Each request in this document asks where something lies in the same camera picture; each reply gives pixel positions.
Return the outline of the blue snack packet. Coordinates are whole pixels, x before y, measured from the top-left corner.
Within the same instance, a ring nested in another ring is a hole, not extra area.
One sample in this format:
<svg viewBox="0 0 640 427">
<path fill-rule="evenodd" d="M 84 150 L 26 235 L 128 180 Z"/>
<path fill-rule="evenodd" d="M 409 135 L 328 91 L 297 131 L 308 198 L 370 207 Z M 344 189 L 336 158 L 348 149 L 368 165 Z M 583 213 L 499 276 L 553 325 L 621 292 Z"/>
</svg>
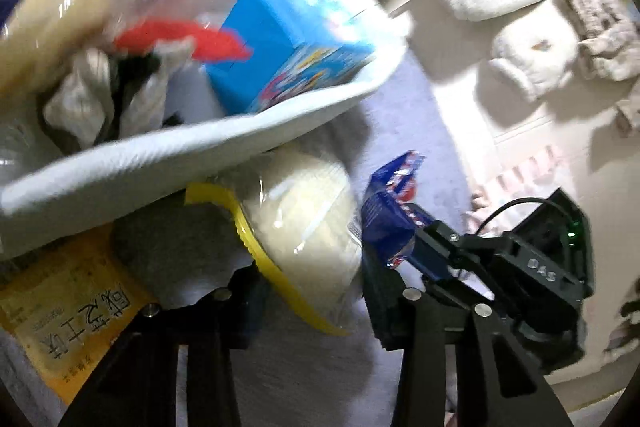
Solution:
<svg viewBox="0 0 640 427">
<path fill-rule="evenodd" d="M 407 260 L 416 230 L 435 221 L 414 202 L 416 173 L 423 161 L 416 150 L 409 150 L 370 176 L 361 205 L 361 242 L 373 248 L 386 268 L 395 269 Z"/>
</svg>

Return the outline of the orange yellow packet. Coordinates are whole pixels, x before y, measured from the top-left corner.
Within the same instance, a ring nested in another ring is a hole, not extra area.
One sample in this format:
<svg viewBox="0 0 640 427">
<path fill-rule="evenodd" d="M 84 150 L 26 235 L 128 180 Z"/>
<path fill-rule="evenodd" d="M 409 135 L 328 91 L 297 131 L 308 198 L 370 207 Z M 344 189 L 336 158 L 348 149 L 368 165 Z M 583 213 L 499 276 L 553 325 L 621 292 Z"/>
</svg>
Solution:
<svg viewBox="0 0 640 427">
<path fill-rule="evenodd" d="M 116 259 L 111 225 L 1 265 L 1 327 L 64 404 L 154 297 Z"/>
</svg>

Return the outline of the blue cartoon box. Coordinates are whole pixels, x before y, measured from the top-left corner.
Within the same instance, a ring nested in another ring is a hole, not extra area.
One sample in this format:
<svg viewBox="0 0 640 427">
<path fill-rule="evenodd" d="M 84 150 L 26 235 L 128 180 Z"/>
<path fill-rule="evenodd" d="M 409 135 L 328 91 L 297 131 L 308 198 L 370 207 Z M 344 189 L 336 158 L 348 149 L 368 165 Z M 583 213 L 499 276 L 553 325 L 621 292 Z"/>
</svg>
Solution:
<svg viewBox="0 0 640 427">
<path fill-rule="evenodd" d="M 229 116 L 334 86 L 374 52 L 363 24 L 337 0 L 236 0 L 222 28 L 250 49 L 245 61 L 205 65 Z"/>
</svg>

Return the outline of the grey striped cloth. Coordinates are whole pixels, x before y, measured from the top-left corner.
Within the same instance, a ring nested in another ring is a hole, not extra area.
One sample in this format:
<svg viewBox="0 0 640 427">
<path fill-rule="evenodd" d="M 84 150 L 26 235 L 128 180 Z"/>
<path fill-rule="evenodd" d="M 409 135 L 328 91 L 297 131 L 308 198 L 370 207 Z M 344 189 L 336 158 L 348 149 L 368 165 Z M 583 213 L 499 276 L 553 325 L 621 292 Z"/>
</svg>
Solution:
<svg viewBox="0 0 640 427">
<path fill-rule="evenodd" d="M 160 43 L 142 55 L 82 50 L 68 75 L 39 103 L 42 130 L 70 155 L 160 129 L 169 80 L 191 61 L 192 52 L 189 41 Z"/>
</svg>

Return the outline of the red snack packet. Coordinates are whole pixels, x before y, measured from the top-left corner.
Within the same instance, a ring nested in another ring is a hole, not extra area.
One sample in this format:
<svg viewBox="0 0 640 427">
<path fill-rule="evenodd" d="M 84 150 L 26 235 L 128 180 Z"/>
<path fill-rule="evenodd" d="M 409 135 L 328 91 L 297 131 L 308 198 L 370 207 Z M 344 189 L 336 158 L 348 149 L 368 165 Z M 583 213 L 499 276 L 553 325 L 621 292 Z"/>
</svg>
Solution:
<svg viewBox="0 0 640 427">
<path fill-rule="evenodd" d="M 160 43 L 189 41 L 192 57 L 205 63 L 246 61 L 252 49 L 232 30 L 204 27 L 195 20 L 146 18 L 128 27 L 114 39 L 119 51 L 143 54 Z"/>
</svg>

